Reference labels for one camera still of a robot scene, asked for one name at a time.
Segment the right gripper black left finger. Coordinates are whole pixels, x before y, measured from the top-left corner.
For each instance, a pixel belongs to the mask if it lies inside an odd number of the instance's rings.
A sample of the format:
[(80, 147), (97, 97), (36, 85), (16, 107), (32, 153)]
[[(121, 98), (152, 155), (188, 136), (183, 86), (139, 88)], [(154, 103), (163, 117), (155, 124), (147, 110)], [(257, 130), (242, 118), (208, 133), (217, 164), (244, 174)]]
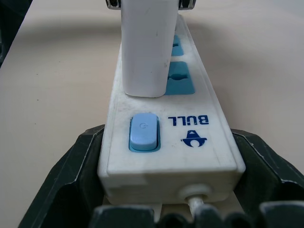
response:
[(97, 176), (104, 125), (87, 129), (53, 166), (20, 228), (86, 228), (104, 190)]

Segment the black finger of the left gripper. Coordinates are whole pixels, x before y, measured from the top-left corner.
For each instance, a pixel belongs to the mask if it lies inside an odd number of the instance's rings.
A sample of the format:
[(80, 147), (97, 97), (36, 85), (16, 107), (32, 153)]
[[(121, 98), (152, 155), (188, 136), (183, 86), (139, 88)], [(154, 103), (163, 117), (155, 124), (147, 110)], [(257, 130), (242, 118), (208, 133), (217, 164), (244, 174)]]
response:
[(179, 0), (179, 10), (192, 10), (195, 4), (196, 0)]
[(105, 0), (106, 6), (110, 10), (120, 10), (121, 0)]

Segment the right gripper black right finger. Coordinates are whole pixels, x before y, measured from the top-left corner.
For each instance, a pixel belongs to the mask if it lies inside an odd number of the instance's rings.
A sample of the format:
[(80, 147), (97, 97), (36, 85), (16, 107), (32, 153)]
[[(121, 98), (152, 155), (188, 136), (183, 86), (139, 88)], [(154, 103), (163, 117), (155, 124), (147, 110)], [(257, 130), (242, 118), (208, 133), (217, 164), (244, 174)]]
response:
[(304, 176), (258, 135), (232, 130), (246, 170), (234, 189), (246, 214), (258, 214), (269, 201), (304, 199)]

